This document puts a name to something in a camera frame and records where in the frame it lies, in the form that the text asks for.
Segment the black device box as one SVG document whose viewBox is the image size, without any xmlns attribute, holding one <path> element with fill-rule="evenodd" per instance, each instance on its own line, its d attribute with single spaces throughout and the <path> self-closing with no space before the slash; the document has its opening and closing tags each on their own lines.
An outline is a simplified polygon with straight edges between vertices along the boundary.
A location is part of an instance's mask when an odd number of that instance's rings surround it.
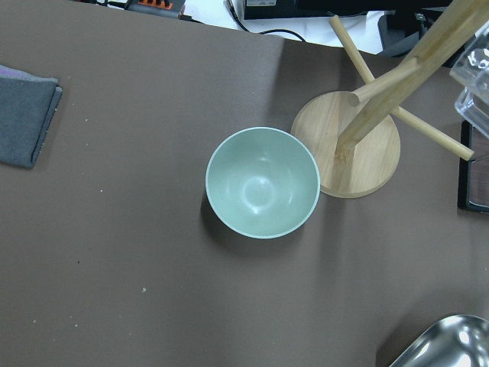
<svg viewBox="0 0 489 367">
<path fill-rule="evenodd" d="M 245 20 L 298 17 L 294 0 L 245 0 L 242 10 Z"/>
</svg>

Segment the folded grey cloth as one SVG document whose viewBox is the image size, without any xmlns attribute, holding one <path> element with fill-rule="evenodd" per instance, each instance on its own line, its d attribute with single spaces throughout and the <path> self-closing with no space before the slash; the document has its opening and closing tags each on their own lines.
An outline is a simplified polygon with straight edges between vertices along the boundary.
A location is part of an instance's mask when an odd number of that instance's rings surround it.
<svg viewBox="0 0 489 367">
<path fill-rule="evenodd" d="M 53 77 L 1 66 L 1 162 L 31 169 L 63 89 Z"/>
</svg>

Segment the metal scoop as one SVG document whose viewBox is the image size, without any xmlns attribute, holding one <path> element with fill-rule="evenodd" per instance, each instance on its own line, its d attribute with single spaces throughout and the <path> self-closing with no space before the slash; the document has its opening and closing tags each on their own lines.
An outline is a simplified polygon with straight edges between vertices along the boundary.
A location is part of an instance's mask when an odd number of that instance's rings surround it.
<svg viewBox="0 0 489 367">
<path fill-rule="evenodd" d="M 445 317 L 418 336 L 392 366 L 487 366 L 488 321 L 470 314 Z"/>
</svg>

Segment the black power strip orange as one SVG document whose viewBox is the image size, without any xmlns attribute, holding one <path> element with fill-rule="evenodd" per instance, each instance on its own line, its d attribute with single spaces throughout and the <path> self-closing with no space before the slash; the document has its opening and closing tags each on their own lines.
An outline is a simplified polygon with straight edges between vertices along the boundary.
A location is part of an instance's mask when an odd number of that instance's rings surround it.
<svg viewBox="0 0 489 367">
<path fill-rule="evenodd" d="M 179 18 L 185 11 L 184 1 L 149 0 L 127 1 L 125 10 L 135 11 L 147 15 L 156 15 L 165 18 Z"/>
</svg>

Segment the clear plastic container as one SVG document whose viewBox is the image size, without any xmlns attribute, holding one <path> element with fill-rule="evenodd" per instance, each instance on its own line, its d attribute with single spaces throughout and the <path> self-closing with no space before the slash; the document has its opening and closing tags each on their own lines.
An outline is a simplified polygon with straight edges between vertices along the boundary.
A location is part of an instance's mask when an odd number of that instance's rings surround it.
<svg viewBox="0 0 489 367">
<path fill-rule="evenodd" d="M 488 138 L 488 28 L 468 45 L 450 76 L 464 87 L 456 111 Z"/>
</svg>

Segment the light green bowl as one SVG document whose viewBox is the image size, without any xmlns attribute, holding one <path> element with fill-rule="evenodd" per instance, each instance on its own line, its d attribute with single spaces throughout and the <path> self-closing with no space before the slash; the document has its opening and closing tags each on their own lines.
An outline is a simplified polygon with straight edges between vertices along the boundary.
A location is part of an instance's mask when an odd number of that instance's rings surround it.
<svg viewBox="0 0 489 367">
<path fill-rule="evenodd" d="M 227 227 L 253 239 L 275 239 L 311 216 L 320 175 L 300 140 L 277 128 L 253 127 L 215 149 L 205 185 L 211 208 Z"/>
</svg>

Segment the wooden mug tree stand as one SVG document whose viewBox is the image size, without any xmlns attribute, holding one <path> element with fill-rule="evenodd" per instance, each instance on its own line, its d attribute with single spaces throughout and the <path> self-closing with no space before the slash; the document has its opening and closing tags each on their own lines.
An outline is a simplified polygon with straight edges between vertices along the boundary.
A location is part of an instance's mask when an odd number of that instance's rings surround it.
<svg viewBox="0 0 489 367">
<path fill-rule="evenodd" d="M 474 152 L 401 107 L 488 20 L 486 1 L 453 1 L 417 45 L 391 71 L 373 77 L 337 16 L 329 23 L 365 85 L 312 99 L 297 114 L 291 133 L 312 153 L 321 191 L 358 198 L 379 190 L 400 160 L 394 118 L 463 160 Z"/>
</svg>

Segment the dark framed tray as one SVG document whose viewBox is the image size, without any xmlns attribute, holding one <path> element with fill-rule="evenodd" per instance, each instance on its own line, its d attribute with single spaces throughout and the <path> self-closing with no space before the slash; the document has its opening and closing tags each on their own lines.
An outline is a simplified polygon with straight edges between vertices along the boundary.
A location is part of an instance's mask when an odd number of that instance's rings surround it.
<svg viewBox="0 0 489 367">
<path fill-rule="evenodd" d="M 488 213 L 488 138 L 463 121 L 461 142 L 474 150 L 474 158 L 459 161 L 458 208 Z"/>
</svg>

